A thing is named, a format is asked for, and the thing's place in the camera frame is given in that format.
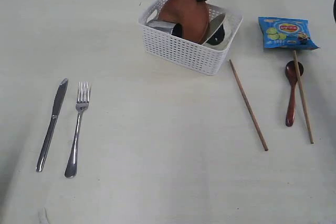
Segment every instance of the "brown plate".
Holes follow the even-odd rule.
[[[209,25],[209,11],[204,1],[168,0],[161,9],[159,19],[181,24],[183,38],[203,43]]]

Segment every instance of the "chip bag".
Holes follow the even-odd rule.
[[[319,48],[310,39],[308,20],[259,17],[264,34],[264,47],[315,50]]]

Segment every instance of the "wooden chopstick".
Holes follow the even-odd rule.
[[[251,108],[251,106],[250,106],[250,104],[249,104],[249,102],[248,102],[248,100],[247,100],[247,97],[246,97],[246,95],[245,95],[243,86],[241,85],[241,82],[240,82],[239,77],[238,77],[238,75],[237,75],[236,69],[235,69],[235,67],[233,66],[232,61],[229,60],[229,62],[230,62],[230,65],[231,65],[233,74],[235,75],[235,78],[236,78],[237,84],[238,84],[238,86],[239,86],[240,92],[241,92],[241,94],[242,94],[242,96],[243,96],[243,98],[244,98],[244,101],[245,101],[246,107],[247,107],[247,109],[248,109],[248,112],[249,112],[250,115],[251,115],[251,118],[252,118],[252,121],[253,121],[253,123],[254,123],[254,126],[255,126],[255,128],[256,128],[256,130],[257,130],[257,133],[258,133],[258,135],[259,135],[259,138],[260,138],[260,140],[261,140],[261,143],[263,144],[263,147],[264,147],[265,152],[266,152],[266,151],[268,151],[268,147],[267,147],[266,141],[265,141],[265,139],[264,139],[264,136],[263,136],[263,134],[261,133],[261,130],[260,130],[260,127],[259,127],[258,122],[257,122],[257,120],[256,120],[256,117],[254,116],[253,111],[252,111],[252,108]]]
[[[296,72],[296,76],[298,78],[298,83],[299,83],[299,88],[300,88],[300,95],[301,95],[301,101],[302,101],[302,106],[303,106],[303,112],[305,114],[304,118],[306,119],[306,125],[307,125],[307,129],[308,129],[309,140],[310,140],[310,143],[313,144],[314,140],[313,140],[313,136],[311,134],[311,127],[310,127],[310,120],[309,120],[309,116],[308,116],[306,97],[305,97],[305,95],[304,95],[305,93],[303,91],[300,69],[299,69],[299,64],[298,64],[298,56],[297,56],[295,50],[294,50],[294,63],[295,63],[295,72]]]

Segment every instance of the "plastic basket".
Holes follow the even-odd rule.
[[[145,24],[149,21],[149,17],[156,11],[156,17],[154,18],[157,18],[166,2],[167,0],[156,0],[138,20],[143,31],[145,51],[208,76],[215,75],[221,67],[232,40],[243,21],[242,15],[208,4],[210,20],[219,14],[225,14],[223,23],[225,38],[221,43],[222,50],[216,50],[147,27]]]

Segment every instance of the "table knife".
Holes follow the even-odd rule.
[[[47,134],[44,139],[43,146],[40,152],[40,156],[38,158],[37,165],[36,165],[37,172],[42,172],[44,164],[46,162],[50,142],[53,137],[54,129],[56,126],[59,112],[62,107],[65,93],[67,92],[67,87],[68,87],[68,79],[65,78],[59,85],[56,96],[55,96],[53,113],[51,114],[51,119],[50,119],[49,127],[47,130]]]

